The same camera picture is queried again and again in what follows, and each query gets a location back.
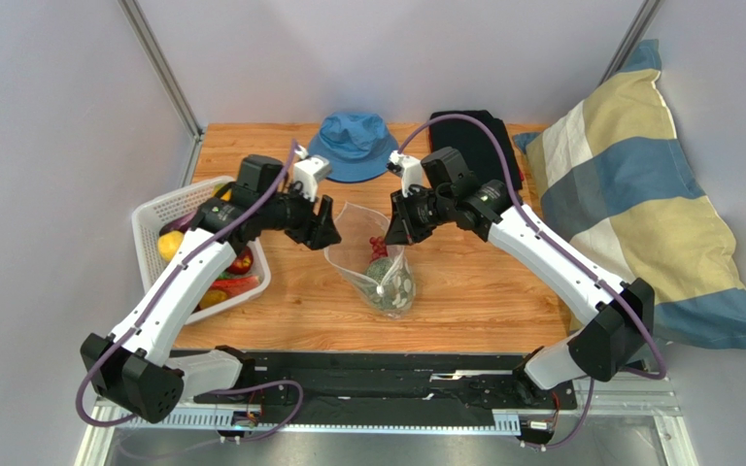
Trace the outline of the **red toy grape bunch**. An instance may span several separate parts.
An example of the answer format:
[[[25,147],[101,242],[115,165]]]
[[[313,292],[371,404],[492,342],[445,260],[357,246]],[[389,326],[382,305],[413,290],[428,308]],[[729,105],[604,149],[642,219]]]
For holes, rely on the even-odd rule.
[[[375,262],[389,256],[388,246],[383,236],[371,237],[369,239],[369,245],[372,250],[370,262]]]

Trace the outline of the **clear dotted zip top bag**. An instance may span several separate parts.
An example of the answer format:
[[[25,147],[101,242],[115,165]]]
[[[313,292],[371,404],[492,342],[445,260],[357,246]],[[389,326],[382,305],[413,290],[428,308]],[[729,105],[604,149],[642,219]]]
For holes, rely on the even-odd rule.
[[[406,249],[385,243],[389,218],[347,202],[335,226],[341,242],[324,251],[327,262],[372,310],[393,319],[407,314],[418,285]]]

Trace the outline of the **yellow toy lemon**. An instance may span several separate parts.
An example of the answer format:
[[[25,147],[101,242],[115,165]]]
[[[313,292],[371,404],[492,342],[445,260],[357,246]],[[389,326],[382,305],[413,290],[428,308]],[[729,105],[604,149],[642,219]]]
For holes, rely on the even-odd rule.
[[[185,234],[180,230],[161,235],[156,242],[157,252],[165,261],[170,262],[180,250]]]

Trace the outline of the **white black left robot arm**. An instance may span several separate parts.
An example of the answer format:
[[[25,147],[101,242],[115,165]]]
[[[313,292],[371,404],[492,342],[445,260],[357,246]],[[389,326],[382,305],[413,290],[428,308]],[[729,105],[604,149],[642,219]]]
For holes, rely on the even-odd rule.
[[[310,250],[340,242],[332,200],[317,193],[330,171],[325,158],[303,148],[293,149],[286,162],[246,157],[237,179],[196,210],[179,250],[142,301],[108,335],[85,338],[80,418],[102,424],[85,412],[88,387],[149,423],[163,421],[186,398],[234,388],[244,366],[239,351],[217,347],[172,357],[173,345],[217,277],[262,232],[282,231]]]

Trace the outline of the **green netted toy melon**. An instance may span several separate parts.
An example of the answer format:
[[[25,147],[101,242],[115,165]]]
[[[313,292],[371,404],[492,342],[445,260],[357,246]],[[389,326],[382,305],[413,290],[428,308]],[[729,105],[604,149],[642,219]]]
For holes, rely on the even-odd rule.
[[[374,309],[398,315],[412,307],[417,285],[405,259],[386,257],[371,262],[364,276],[373,281],[363,291]]]

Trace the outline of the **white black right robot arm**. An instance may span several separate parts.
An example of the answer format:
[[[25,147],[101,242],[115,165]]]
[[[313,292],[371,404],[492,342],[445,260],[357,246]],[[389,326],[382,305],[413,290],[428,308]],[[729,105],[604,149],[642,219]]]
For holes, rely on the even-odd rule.
[[[628,283],[558,237],[500,180],[482,183],[458,150],[423,160],[393,151],[388,169],[401,179],[390,196],[389,245],[420,243],[453,223],[523,263],[568,306],[581,329],[537,349],[516,369],[526,390],[545,391],[583,377],[608,382],[652,338],[653,288]]]

